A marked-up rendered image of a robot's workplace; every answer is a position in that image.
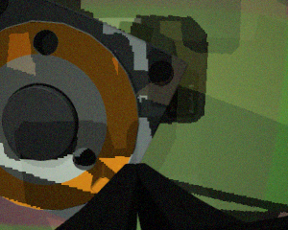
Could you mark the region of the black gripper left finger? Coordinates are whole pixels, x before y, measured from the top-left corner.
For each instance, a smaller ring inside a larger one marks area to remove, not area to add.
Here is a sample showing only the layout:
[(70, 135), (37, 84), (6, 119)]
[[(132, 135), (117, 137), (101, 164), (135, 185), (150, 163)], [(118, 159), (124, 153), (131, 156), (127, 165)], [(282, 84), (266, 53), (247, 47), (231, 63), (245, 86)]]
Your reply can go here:
[(108, 183), (55, 230), (136, 230), (137, 173), (125, 164)]

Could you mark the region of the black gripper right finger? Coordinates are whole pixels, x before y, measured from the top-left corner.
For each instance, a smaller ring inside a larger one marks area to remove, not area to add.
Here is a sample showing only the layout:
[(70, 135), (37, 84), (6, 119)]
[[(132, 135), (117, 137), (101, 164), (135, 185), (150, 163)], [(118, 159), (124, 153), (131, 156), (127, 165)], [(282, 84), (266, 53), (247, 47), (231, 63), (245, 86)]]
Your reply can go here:
[(243, 222), (198, 199), (147, 164), (136, 164), (141, 230), (288, 230), (288, 216)]

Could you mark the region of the round orange and grey plate with holes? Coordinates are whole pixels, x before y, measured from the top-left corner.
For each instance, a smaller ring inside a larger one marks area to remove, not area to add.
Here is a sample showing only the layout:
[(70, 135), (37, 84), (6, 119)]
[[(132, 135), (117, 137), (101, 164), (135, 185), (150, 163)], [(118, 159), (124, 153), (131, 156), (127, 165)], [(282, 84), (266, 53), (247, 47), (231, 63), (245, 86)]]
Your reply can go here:
[[(51, 55), (37, 50), (37, 39), (44, 32), (59, 39)], [(3, 107), (14, 93), (34, 83), (52, 84), (66, 93), (79, 116), (74, 143), (53, 160), (22, 156), (3, 134)], [(48, 20), (13, 24), (0, 31), (0, 196), (45, 211), (90, 202), (129, 164), (139, 124), (128, 73), (93, 35)], [(78, 149), (93, 150), (95, 164), (76, 162)]]

